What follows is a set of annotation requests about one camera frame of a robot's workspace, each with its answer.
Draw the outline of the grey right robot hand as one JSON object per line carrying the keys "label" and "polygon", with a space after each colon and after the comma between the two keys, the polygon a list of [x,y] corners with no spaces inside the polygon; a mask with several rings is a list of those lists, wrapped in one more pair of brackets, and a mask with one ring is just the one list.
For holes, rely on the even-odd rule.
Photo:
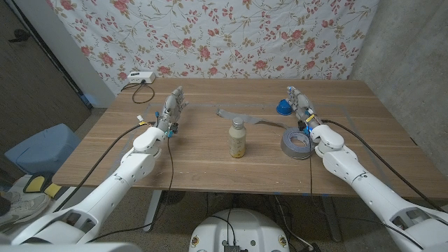
{"label": "grey right robot hand", "polygon": [[305,94],[293,86],[287,87],[287,93],[288,98],[286,101],[300,122],[303,122],[310,130],[323,124],[316,114],[314,105]]}

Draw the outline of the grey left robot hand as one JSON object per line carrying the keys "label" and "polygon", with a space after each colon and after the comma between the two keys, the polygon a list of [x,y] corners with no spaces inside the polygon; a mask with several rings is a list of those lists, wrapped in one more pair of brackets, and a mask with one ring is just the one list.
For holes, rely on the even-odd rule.
{"label": "grey left robot hand", "polygon": [[189,104],[184,101],[183,87],[177,87],[165,100],[157,128],[166,132],[181,117],[182,110]]}

